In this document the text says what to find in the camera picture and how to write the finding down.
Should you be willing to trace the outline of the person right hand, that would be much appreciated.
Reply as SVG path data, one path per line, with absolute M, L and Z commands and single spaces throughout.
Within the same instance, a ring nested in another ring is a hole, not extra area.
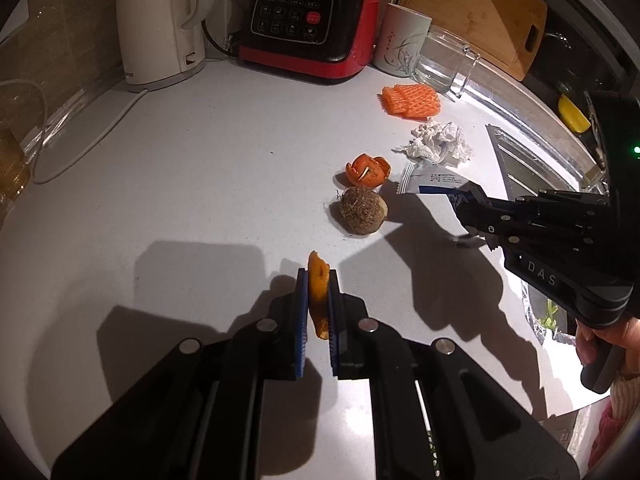
M 639 374 L 640 323 L 638 318 L 621 318 L 603 330 L 577 324 L 576 347 L 582 365 L 591 364 L 597 356 L 597 343 L 606 341 L 626 351 L 622 374 Z

